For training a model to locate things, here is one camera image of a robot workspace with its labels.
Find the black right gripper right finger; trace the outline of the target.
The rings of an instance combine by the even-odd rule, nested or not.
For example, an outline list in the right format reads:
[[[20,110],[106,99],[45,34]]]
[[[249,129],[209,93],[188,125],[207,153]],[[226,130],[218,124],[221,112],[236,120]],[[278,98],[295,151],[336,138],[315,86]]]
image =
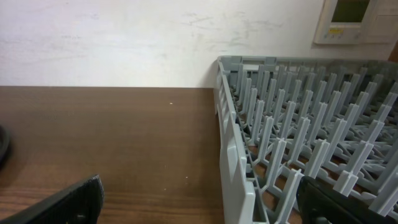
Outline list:
[[[348,198],[318,182],[302,177],[296,192],[298,210],[304,224],[396,224],[368,209],[364,203]]]

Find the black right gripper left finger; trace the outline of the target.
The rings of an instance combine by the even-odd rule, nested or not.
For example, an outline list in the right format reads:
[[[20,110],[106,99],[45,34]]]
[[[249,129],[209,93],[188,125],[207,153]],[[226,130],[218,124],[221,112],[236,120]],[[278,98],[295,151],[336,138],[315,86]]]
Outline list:
[[[103,204],[104,188],[96,174],[1,220],[1,224],[96,224]]]

